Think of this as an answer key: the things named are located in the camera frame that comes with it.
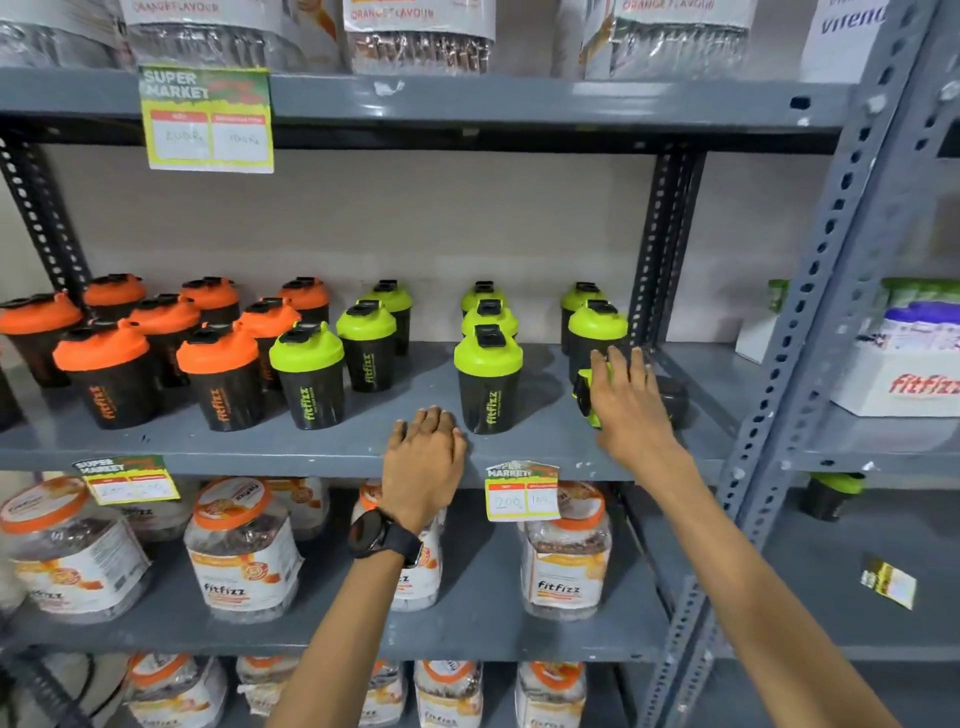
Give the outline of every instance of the plastic jar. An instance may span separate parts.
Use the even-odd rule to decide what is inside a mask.
[[[479,728],[483,719],[483,664],[417,660],[414,665],[420,728]]]
[[[82,478],[55,477],[0,508],[17,577],[36,606],[71,624],[119,617],[146,589],[150,561],[116,511]]]
[[[379,485],[365,485],[353,506],[350,522],[353,523],[365,511],[376,508],[383,493]],[[396,584],[392,612],[418,612],[437,603],[440,596],[440,581],[444,574],[444,557],[440,549],[440,527],[437,519],[428,523],[420,533],[420,559],[417,565],[400,572]]]
[[[514,690],[517,728],[578,728],[587,703],[583,663],[520,663]]]
[[[237,692],[247,698],[253,715],[270,715],[299,664],[299,657],[237,658]]]
[[[377,660],[373,666],[370,687],[360,714],[360,728],[386,728],[403,717],[407,703],[407,678],[403,663]]]
[[[212,728],[227,705],[215,657],[141,653],[130,660],[127,705],[143,728]]]
[[[183,541],[214,618],[253,624],[290,608],[303,558],[287,509],[262,480],[230,477],[207,485]]]
[[[612,535],[603,494],[589,483],[561,481],[560,518],[528,521],[520,588],[534,617],[571,621],[596,614]]]

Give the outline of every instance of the product label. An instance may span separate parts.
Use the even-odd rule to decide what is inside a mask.
[[[239,556],[210,556],[194,550],[189,553],[204,601],[231,612],[276,607],[293,588],[303,564],[290,519],[263,550]]]
[[[427,31],[496,40],[493,0],[344,0],[351,33]]]
[[[44,612],[60,615],[100,612],[116,606],[150,566],[130,527],[122,522],[72,556],[12,562],[36,605]]]
[[[204,728],[213,723],[226,697],[227,675],[213,657],[190,690],[163,700],[135,700],[129,705],[143,728]]]

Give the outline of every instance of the orange lid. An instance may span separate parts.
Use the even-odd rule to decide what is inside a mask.
[[[147,295],[142,278],[133,273],[111,273],[93,279],[84,292],[87,305],[119,305],[139,301]]]
[[[188,280],[180,291],[187,298],[193,299],[193,304],[201,311],[211,308],[224,308],[238,303],[233,281],[222,279],[219,276],[204,276],[201,279]]]
[[[136,305],[130,320],[147,336],[176,333],[200,323],[200,309],[186,296],[161,293]]]
[[[324,282],[309,276],[297,276],[293,280],[288,280],[277,295],[290,299],[290,303],[297,311],[320,308],[330,303]]]
[[[208,531],[229,531],[249,523],[274,499],[255,477],[229,477],[210,483],[193,504],[193,520]]]
[[[577,684],[583,663],[530,663],[530,669],[547,688],[565,691]]]
[[[247,306],[238,323],[255,339],[276,339],[299,320],[300,314],[290,304],[290,299],[271,297]]]
[[[582,480],[557,483],[557,505],[560,506],[560,518],[551,521],[550,525],[567,531],[589,531],[607,512],[603,494]]]
[[[153,652],[139,652],[130,658],[128,674],[130,681],[138,688],[149,688],[173,677],[186,665],[190,655],[157,655]]]
[[[65,372],[118,367],[150,350],[147,337],[130,319],[116,324],[71,328],[54,349],[54,364]]]
[[[62,475],[32,485],[0,508],[0,528],[15,536],[52,528],[72,519],[84,507],[89,492],[81,477]]]
[[[63,292],[37,293],[0,303],[0,333],[13,336],[55,331],[80,322],[84,313]]]
[[[177,363],[189,375],[216,375],[256,361],[256,339],[239,328],[205,326],[177,349]]]

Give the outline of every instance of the shelf rack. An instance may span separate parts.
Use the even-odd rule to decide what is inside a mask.
[[[822,524],[797,513],[787,492],[811,470],[955,470],[956,422],[936,423],[942,425],[939,439],[929,434],[931,424],[922,441],[905,445],[902,423],[860,421],[828,403],[829,384],[879,277],[917,201],[929,194],[931,175],[925,172],[938,154],[960,153],[955,5],[893,0],[860,85],[271,77],[278,148],[657,155],[630,301],[631,343],[651,348],[662,370],[688,386],[692,414],[681,438],[705,480],[716,486],[718,502],[753,543],[765,547],[767,558],[908,728],[949,724],[942,717],[960,707],[949,688],[960,660],[960,634],[950,620],[950,568],[960,545],[955,529],[937,520],[955,512],[955,494],[872,492],[843,522]],[[50,280],[72,294],[83,290],[90,272],[39,145],[141,145],[136,91],[135,77],[120,71],[0,69],[3,173]],[[833,154],[804,243],[804,273],[790,287],[785,314],[759,365],[727,346],[663,341],[704,160],[708,152],[723,151]],[[210,433],[196,406],[176,399],[150,424],[102,432],[68,393],[40,394],[20,382],[27,422],[0,434],[0,467],[53,470],[96,455],[149,451],[162,454],[175,473],[375,476],[380,454],[374,444],[394,419],[423,405],[424,398],[459,414],[451,347],[416,344],[399,373],[400,386],[366,398],[343,425],[309,439],[276,416],[246,432]],[[518,564],[515,530],[476,518],[480,494],[471,489],[480,485],[482,470],[537,457],[560,465],[563,477],[627,477],[592,443],[569,397],[556,348],[525,349],[530,404],[509,437],[473,438],[468,489],[451,508],[448,527],[457,527],[461,538],[444,546],[442,598],[428,612],[391,615],[384,655],[491,661],[490,726],[513,724],[513,668],[503,663],[523,659],[590,663],[594,699],[585,728],[766,725],[692,567],[663,514],[639,489],[612,489],[618,547],[597,617],[555,624],[523,612],[510,576]],[[349,494],[335,493],[333,524],[309,548],[300,596],[284,619],[243,630],[213,622],[183,554],[168,546],[153,554],[154,581],[146,596],[118,621],[67,630],[27,605],[4,635],[10,648],[4,653],[29,655],[23,651],[28,645],[299,651],[348,567],[342,537],[349,500]],[[919,577],[923,592],[915,613],[899,611],[856,583],[855,557],[866,548]],[[837,595],[825,595],[824,584]],[[478,588],[491,596],[483,609]],[[853,606],[841,604],[843,599]],[[174,609],[181,616],[177,624],[167,619]],[[44,687],[49,680],[27,675],[30,668],[10,667]],[[416,724],[409,708],[404,720]],[[251,724],[239,700],[232,700],[224,724]],[[84,721],[68,716],[61,725]]]

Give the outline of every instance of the sticker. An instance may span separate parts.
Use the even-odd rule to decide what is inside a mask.
[[[893,599],[901,607],[913,610],[913,598],[917,593],[917,580],[876,556],[864,560],[860,583],[877,594]]]
[[[141,66],[151,169],[273,174],[266,69]]]
[[[529,460],[487,468],[487,518],[490,521],[553,521],[560,517],[557,480],[560,469]]]
[[[176,500],[177,484],[159,455],[122,455],[80,460],[73,467],[100,505]]]

